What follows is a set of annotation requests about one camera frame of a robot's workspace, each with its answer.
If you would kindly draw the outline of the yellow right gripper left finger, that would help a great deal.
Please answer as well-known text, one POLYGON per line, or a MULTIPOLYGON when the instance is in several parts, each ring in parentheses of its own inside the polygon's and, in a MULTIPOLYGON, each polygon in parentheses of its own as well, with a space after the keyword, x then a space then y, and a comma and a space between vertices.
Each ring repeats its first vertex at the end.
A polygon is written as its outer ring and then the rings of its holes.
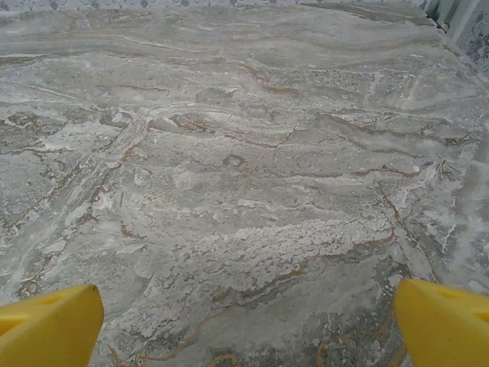
POLYGON ((0 306, 0 367, 88 367, 104 320, 93 284, 0 306))

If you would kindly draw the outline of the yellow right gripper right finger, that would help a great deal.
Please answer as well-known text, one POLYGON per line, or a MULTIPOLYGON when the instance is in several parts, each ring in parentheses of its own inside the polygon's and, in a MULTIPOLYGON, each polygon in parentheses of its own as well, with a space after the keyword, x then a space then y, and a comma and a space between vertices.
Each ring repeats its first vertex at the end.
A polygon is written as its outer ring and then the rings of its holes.
POLYGON ((405 279, 394 313, 413 367, 489 367, 489 297, 405 279))

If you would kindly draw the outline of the aluminium frame post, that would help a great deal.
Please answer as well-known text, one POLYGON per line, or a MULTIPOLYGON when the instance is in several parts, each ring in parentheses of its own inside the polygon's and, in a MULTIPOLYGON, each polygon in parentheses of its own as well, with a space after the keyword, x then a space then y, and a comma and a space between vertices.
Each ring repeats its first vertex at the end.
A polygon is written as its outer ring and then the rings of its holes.
POLYGON ((479 0, 423 0, 419 6, 449 37, 457 37, 479 0))

